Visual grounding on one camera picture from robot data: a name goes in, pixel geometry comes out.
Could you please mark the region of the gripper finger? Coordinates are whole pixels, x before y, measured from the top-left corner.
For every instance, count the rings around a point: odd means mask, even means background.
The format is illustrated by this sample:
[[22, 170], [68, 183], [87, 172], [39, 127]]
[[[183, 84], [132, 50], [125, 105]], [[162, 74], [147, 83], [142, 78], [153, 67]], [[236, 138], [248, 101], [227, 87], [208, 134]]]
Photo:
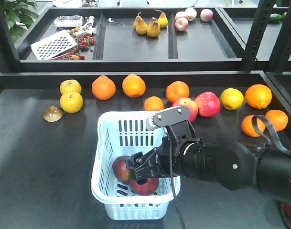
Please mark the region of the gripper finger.
[[149, 178], [161, 178], [158, 148], [155, 147], [146, 154], [138, 152], [126, 159], [126, 167], [130, 171], [131, 178], [139, 185], [148, 182]]
[[153, 131], [161, 127], [189, 120], [190, 115], [191, 111], [186, 106], [174, 106], [160, 110], [147, 117], [146, 130]]

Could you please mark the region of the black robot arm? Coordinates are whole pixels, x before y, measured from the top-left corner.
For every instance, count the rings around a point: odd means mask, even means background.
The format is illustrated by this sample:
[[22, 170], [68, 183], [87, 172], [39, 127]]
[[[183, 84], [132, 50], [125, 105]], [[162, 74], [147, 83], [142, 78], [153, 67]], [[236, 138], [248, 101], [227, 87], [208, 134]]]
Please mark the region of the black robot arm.
[[166, 136], [160, 146], [127, 159], [138, 184], [153, 177], [182, 176], [216, 181], [229, 190], [256, 187], [263, 195], [291, 203], [291, 150], [282, 145], [268, 118], [252, 118], [253, 127], [261, 120], [269, 132], [266, 145], [255, 150], [238, 142], [205, 144], [196, 137], [190, 115], [187, 107], [175, 106], [147, 117], [147, 130], [163, 128]]

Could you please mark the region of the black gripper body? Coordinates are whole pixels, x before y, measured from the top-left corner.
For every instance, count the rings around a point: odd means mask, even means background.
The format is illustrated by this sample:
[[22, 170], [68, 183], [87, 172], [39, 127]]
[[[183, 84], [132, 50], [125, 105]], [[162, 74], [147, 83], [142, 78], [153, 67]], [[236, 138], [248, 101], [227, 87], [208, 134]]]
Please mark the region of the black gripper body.
[[185, 120], [164, 127], [167, 136], [159, 152], [160, 166], [168, 177], [197, 178], [197, 159], [203, 141], [196, 138], [190, 121]]

